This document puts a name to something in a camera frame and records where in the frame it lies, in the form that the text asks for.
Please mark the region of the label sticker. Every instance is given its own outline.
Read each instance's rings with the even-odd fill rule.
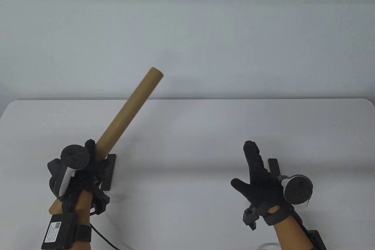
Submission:
[[[52,222],[50,227],[48,228],[46,239],[44,242],[55,242],[57,239],[57,235],[59,234],[61,222]]]

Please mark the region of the glove finger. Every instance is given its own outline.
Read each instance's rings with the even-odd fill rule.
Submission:
[[[85,143],[85,148],[88,150],[90,157],[95,157],[95,141],[94,140],[87,140]]]
[[[250,183],[256,183],[257,179],[265,172],[263,160],[259,155],[259,148],[255,142],[248,140],[243,146],[243,151],[249,165]]]
[[[248,183],[244,183],[240,179],[233,179],[231,181],[232,187],[240,192],[246,199],[250,202],[253,202],[253,194],[255,192],[253,186],[249,185]]]

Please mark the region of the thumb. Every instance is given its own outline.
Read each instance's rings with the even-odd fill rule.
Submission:
[[[240,179],[236,178],[231,180],[231,185],[235,190],[239,191],[244,197],[247,197],[248,190],[250,188],[250,185],[248,183],[244,183]]]
[[[231,185],[235,190],[239,191],[246,199],[254,204],[255,199],[257,198],[256,188],[248,183],[244,183],[240,179],[233,179]]]

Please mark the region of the white wall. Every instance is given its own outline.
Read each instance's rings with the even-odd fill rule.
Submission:
[[[0,101],[375,96],[375,0],[0,0]]]

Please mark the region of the controller handle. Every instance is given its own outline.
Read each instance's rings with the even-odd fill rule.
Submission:
[[[60,168],[56,175],[54,194],[62,197],[67,191],[71,177],[75,171],[81,170],[88,165],[90,154],[81,145],[71,144],[61,152]]]

